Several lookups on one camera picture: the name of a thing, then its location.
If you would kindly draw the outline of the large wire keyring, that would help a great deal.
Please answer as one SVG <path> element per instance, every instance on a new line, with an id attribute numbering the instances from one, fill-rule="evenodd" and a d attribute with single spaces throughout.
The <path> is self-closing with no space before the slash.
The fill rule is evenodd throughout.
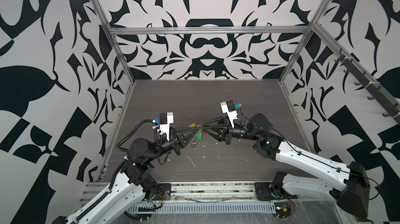
<path id="1" fill-rule="evenodd" d="M 191 151 L 194 151 L 197 149 L 197 147 L 201 144 L 201 140 L 202 140 L 203 136 L 205 135 L 202 125 L 197 125 L 197 129 L 198 129 L 198 132 L 192 139 L 192 142 L 190 145 Z"/>

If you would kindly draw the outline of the green key tag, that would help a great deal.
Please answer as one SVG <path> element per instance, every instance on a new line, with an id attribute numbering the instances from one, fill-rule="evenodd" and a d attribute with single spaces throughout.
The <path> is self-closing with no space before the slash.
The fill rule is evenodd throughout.
<path id="1" fill-rule="evenodd" d="M 197 136 L 196 136 L 196 138 L 197 138 L 198 141 L 200 141 L 200 140 L 202 139 L 202 134 L 201 134 L 201 133 L 198 133 Z"/>

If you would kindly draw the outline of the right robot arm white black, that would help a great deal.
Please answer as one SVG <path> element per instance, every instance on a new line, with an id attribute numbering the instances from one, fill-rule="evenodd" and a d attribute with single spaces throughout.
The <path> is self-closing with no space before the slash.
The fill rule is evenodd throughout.
<path id="1" fill-rule="evenodd" d="M 284 137 L 272 133 L 273 125 L 258 113 L 247 124 L 228 116 L 204 123 L 202 130 L 220 142 L 232 138 L 254 141 L 253 149 L 263 158 L 294 166 L 311 175 L 297 177 L 277 173 L 271 188 L 274 194 L 304 195 L 325 199 L 358 218 L 367 218 L 371 179 L 358 162 L 336 162 L 296 147 Z"/>

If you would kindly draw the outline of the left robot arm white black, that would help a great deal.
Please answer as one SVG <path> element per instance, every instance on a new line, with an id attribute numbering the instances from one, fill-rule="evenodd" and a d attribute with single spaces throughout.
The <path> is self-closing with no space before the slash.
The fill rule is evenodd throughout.
<path id="1" fill-rule="evenodd" d="M 68 217 L 59 216 L 55 224 L 110 224 L 132 205 L 150 200 L 157 189 L 151 176 L 152 161 L 171 152 L 181 154 L 200 133 L 197 127 L 170 128 L 156 134 L 154 141 L 135 139 L 126 151 L 126 158 L 114 171 L 110 183 L 89 203 Z"/>

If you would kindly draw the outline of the small circuit board green led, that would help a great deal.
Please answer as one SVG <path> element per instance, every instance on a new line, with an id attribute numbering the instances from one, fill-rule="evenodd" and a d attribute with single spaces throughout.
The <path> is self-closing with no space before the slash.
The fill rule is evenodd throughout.
<path id="1" fill-rule="evenodd" d="M 286 219 L 293 215 L 295 205 L 291 201 L 275 202 L 275 216 L 279 219 Z"/>

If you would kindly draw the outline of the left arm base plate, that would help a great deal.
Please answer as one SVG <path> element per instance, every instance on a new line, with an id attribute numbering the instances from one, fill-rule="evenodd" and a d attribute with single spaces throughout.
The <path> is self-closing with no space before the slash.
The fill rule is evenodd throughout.
<path id="1" fill-rule="evenodd" d="M 170 183 L 158 183 L 151 200 L 162 201 L 166 198 L 169 198 L 170 193 L 171 193 Z"/>

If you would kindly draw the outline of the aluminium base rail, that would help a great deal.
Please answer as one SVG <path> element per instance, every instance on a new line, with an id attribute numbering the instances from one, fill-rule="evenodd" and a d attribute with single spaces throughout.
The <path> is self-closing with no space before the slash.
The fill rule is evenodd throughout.
<path id="1" fill-rule="evenodd" d="M 232 199 L 256 200 L 255 182 L 272 181 L 159 181 L 158 183 L 171 184 L 170 197 L 166 199 L 202 202 Z"/>

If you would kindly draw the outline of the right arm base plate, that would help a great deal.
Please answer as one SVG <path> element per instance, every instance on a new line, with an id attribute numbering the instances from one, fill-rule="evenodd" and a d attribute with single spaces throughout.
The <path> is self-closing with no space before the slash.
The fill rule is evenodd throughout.
<path id="1" fill-rule="evenodd" d="M 284 199 L 298 199 L 296 195 L 290 195 L 283 187 L 272 182 L 255 182 L 255 194 L 259 201 L 274 201 Z"/>

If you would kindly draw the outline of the wall hook rack dark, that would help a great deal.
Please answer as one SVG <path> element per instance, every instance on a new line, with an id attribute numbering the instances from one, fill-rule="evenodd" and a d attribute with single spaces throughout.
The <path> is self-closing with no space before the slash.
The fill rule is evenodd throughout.
<path id="1" fill-rule="evenodd" d="M 357 88 L 365 89 L 370 94 L 367 97 L 370 101 L 377 101 L 380 106 L 386 111 L 383 117 L 390 117 L 400 124 L 400 102 L 393 96 L 373 75 L 368 72 L 359 61 L 351 56 L 343 53 L 343 49 L 333 51 L 337 56 L 336 64 L 344 66 L 344 77 L 342 81 L 342 88 L 345 92 L 345 83 L 349 75 L 356 79 L 354 85 Z"/>

